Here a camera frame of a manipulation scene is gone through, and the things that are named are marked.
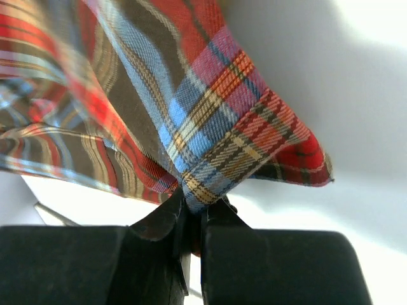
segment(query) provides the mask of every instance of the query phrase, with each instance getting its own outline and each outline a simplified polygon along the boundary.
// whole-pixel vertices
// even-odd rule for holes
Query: plaid cloth
[[[248,177],[321,186],[328,156],[215,0],[0,0],[0,168],[198,212]]]

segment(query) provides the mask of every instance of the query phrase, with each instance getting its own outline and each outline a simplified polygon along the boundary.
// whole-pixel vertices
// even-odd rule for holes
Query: white surface
[[[37,199],[19,175],[0,172],[0,226],[43,224],[34,209]]]
[[[270,86],[330,152],[320,189],[248,180],[231,192],[254,227],[329,229],[352,242],[375,305],[405,305],[405,1],[234,0],[228,22]],[[79,224],[131,224],[154,206],[26,177],[39,201]],[[191,286],[199,289],[195,261]]]

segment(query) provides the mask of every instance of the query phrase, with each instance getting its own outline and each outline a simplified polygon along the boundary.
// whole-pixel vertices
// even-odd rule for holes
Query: plaid shirt
[[[321,186],[328,156],[215,0],[0,0],[0,168],[198,212],[255,177]]]

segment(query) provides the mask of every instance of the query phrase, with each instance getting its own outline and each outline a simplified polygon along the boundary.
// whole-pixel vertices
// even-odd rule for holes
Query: plaid fabric
[[[0,0],[0,168],[192,211],[248,177],[331,181],[215,0]]]

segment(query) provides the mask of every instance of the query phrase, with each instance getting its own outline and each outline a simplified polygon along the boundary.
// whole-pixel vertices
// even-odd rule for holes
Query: cloth
[[[332,180],[215,0],[0,0],[0,168],[193,212],[246,178]]]

